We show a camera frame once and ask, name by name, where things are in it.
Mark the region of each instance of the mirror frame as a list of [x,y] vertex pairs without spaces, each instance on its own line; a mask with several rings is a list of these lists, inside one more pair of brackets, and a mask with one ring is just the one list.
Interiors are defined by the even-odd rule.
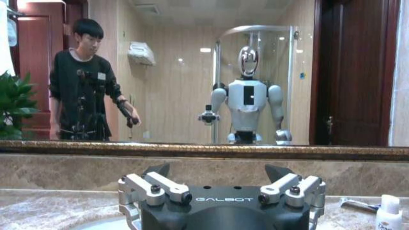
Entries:
[[367,148],[0,140],[0,154],[15,153],[254,160],[409,161],[409,148],[402,147]]

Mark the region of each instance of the man's hair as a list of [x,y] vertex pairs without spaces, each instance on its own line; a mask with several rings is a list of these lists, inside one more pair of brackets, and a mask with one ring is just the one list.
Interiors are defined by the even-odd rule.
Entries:
[[78,33],[80,36],[84,34],[90,34],[92,37],[96,37],[99,39],[104,38],[104,30],[100,24],[88,18],[79,19],[74,26],[72,26],[72,32]]

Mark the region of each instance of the shower enclosure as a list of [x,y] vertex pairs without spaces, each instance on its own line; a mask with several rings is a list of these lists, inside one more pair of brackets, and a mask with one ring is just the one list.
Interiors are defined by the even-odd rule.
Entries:
[[[268,87],[280,85],[284,92],[284,121],[283,129],[290,129],[291,86],[292,86],[292,56],[294,56],[294,27],[250,25],[226,31],[218,38],[214,53],[214,84],[228,85],[240,78],[238,57],[244,46],[259,50],[260,63],[255,78]],[[226,105],[220,107],[220,121],[212,126],[212,142],[228,143],[227,136],[235,133],[231,112]],[[274,144],[276,128],[270,105],[260,114],[258,133],[263,144]]]

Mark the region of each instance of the sink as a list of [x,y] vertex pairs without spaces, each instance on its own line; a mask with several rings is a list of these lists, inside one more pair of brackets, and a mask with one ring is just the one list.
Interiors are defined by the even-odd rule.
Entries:
[[[142,222],[136,220],[135,225],[142,230]],[[126,217],[112,217],[94,222],[88,222],[72,230],[130,230]]]

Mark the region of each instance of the ceiling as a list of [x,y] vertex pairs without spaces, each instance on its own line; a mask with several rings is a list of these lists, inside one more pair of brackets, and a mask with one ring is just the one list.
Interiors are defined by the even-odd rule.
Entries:
[[154,4],[159,14],[136,7],[147,24],[235,27],[274,25],[294,0],[131,0]]

